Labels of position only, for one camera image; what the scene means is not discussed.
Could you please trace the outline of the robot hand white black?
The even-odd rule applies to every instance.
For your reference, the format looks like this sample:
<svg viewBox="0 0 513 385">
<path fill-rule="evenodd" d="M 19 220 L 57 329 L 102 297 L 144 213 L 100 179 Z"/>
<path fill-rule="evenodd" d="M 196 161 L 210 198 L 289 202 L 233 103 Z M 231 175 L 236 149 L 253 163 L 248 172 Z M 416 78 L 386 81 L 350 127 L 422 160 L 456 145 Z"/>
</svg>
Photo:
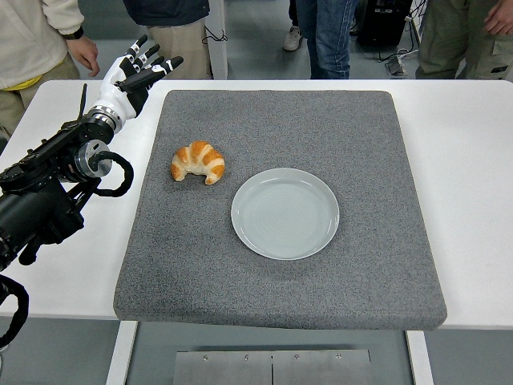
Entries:
<svg viewBox="0 0 513 385">
<path fill-rule="evenodd" d="M 114 61 L 101 83 L 100 98 L 94 109 L 113 113 L 116 125 L 138 116 L 152 86 L 184 62 L 181 56 L 171 59 L 156 56 L 160 49 L 157 44 L 144 51 L 146 41 L 146 35 L 135 41 Z"/>
</svg>

